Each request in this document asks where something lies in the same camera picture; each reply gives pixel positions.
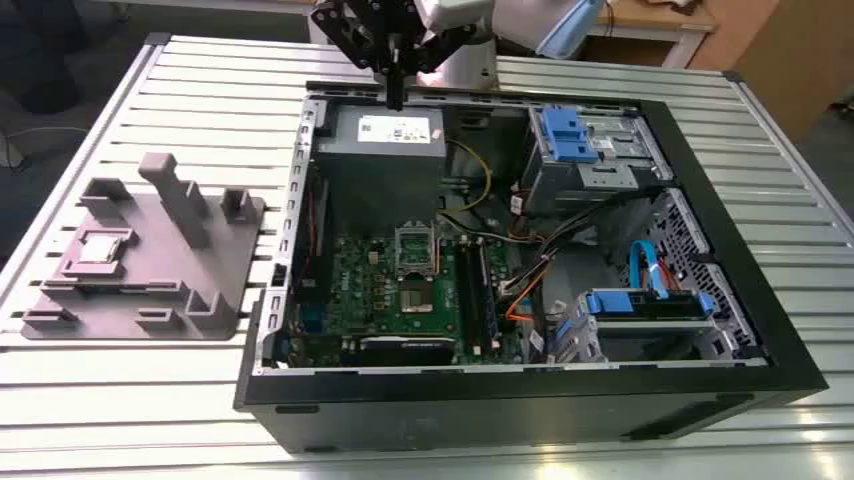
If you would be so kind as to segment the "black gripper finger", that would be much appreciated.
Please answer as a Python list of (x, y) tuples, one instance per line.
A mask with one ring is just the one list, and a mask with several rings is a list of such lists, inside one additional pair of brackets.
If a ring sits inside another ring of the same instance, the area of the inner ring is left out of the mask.
[(412, 29), (393, 34), (393, 108), (405, 100), (405, 81), (419, 72), (432, 73), (475, 34), (473, 27), (456, 27), (416, 44)]
[(351, 27), (345, 1), (316, 1), (309, 18), (359, 69), (371, 69), (384, 82), (385, 106), (393, 109), (393, 66), (389, 35), (360, 33)]

